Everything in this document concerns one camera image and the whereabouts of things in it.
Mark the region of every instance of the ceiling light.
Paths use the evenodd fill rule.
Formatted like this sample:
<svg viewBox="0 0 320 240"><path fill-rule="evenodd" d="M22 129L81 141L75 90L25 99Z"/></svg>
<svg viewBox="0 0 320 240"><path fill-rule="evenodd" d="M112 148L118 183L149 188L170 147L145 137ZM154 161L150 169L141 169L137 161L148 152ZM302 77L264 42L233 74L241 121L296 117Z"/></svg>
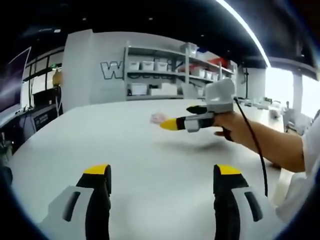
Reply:
<svg viewBox="0 0 320 240"><path fill-rule="evenodd" d="M224 0L216 0L222 7L224 7L229 13L231 13L235 19L244 27L244 29L246 30L246 32L250 35L250 37L252 38L252 40L254 41L256 47L259 49L265 64L268 68L271 68L271 64L269 62L269 59L266 55L265 50L263 49L262 45L260 44L258 38L256 37L256 35L254 34L254 32L251 30L251 28L249 27L249 25L245 22L245 20L228 4L226 3Z"/></svg>

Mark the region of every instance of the desk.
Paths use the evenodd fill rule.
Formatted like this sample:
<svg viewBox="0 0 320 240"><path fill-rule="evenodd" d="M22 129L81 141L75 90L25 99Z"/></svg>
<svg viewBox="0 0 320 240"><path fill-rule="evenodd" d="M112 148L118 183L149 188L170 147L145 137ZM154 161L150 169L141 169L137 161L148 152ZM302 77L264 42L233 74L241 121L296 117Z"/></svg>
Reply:
<svg viewBox="0 0 320 240"><path fill-rule="evenodd" d="M259 155L213 134L172 132L150 124L151 114L186 116L200 100L146 100L75 108L30 137L10 161L12 187L27 214L40 222L48 204L84 169L112 169L110 237L127 239L213 239L213 168L239 168L264 194ZM266 110L242 107L249 119L283 131ZM269 194L280 171L267 167Z"/></svg>

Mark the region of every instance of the shelving unit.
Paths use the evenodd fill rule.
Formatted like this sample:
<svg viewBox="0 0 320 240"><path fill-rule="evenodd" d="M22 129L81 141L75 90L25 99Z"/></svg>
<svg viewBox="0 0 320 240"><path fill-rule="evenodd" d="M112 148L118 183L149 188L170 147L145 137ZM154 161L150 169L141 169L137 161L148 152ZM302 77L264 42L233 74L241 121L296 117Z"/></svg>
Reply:
<svg viewBox="0 0 320 240"><path fill-rule="evenodd" d="M129 56L149 56L154 58L166 58L171 60L171 71L145 71L145 70L129 70ZM182 61L185 64L185 72L177 72L177 61ZM194 82L200 82L202 84L208 84L212 83L213 80L199 77L199 76L193 76L190 75L190 69L189 65L192 63L197 63L200 66L203 66L208 69L214 69L218 70L219 77L218 79L221 79L222 74L225 74L227 76L232 75L233 72L229 69L226 69L221 66L221 63L219 65L207 62L205 60L196 58L196 57L190 57L189 56L189 50L186 48L186 52L179 52L179 51L173 51L163 48L157 48L157 47L144 47L144 46L131 46L129 43L124 48L124 68L123 68L123 80L125 83L128 82L129 76L171 76L173 79L178 78L182 80L183 82L189 84Z"/></svg>

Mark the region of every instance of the black ceiling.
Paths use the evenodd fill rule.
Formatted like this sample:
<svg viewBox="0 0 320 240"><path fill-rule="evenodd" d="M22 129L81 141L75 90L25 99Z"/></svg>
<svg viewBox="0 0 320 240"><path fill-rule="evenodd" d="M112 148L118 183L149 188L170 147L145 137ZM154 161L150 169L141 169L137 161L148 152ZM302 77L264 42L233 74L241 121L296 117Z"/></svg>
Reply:
<svg viewBox="0 0 320 240"><path fill-rule="evenodd" d="M287 5L283 1L227 2L251 27L267 56L313 65L305 32L284 10ZM31 58L36 57L63 46L69 33L85 29L166 36L195 43L237 63L248 56L260 56L244 28L215 0L23 2L9 3L6 12L11 14L7 19L2 15L2 33L6 33L1 45L4 61L29 46ZM302 52L297 51L297 43Z"/></svg>

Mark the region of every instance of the white sleeve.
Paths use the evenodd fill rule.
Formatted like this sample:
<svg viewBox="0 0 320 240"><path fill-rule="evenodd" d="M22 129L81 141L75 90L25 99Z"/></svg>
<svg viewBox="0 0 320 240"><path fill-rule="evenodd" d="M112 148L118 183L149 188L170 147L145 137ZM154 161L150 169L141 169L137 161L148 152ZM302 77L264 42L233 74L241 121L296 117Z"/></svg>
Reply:
<svg viewBox="0 0 320 240"><path fill-rule="evenodd" d="M320 156L320 117L302 136L305 173L310 175L312 168Z"/></svg>

